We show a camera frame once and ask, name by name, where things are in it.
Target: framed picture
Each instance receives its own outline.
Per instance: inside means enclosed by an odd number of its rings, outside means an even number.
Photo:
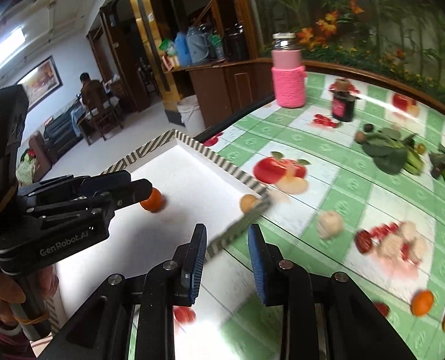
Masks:
[[[29,110],[44,100],[63,83],[54,64],[53,56],[45,59],[18,81],[29,98]]]

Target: sofa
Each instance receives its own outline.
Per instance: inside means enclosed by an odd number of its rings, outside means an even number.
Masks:
[[[73,130],[71,111],[79,107],[75,102],[65,113],[46,125],[44,129],[44,148],[53,163],[58,161],[69,149],[78,143],[83,136],[77,136]]]
[[[39,131],[29,138],[29,149],[36,155],[36,171],[32,176],[32,182],[40,181],[53,166],[44,148],[44,139]]]

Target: white tray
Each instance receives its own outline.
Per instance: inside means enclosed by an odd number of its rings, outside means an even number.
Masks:
[[[57,323],[66,319],[113,273],[145,274],[173,257],[203,223],[208,243],[241,217],[239,200],[266,188],[223,157],[185,134],[171,130],[127,155],[103,173],[126,169],[132,180],[148,179],[167,198],[153,214],[134,204],[116,211],[107,240],[57,264],[60,299]]]

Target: white bucket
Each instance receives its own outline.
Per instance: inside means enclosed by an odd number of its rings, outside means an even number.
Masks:
[[[189,136],[195,137],[206,129],[196,95],[183,98],[178,103],[178,111]]]

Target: rubber band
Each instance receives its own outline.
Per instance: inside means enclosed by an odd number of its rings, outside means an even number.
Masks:
[[[4,195],[3,199],[0,202],[0,212],[6,208],[6,205],[10,202],[13,195],[18,190],[18,183],[13,185],[9,190],[7,190],[6,195]]]
[[[44,312],[43,315],[40,317],[30,320],[30,319],[19,319],[17,316],[14,316],[14,319],[18,321],[21,325],[36,325],[37,323],[40,323],[42,321],[45,321],[46,319],[49,319],[49,313],[47,310]]]

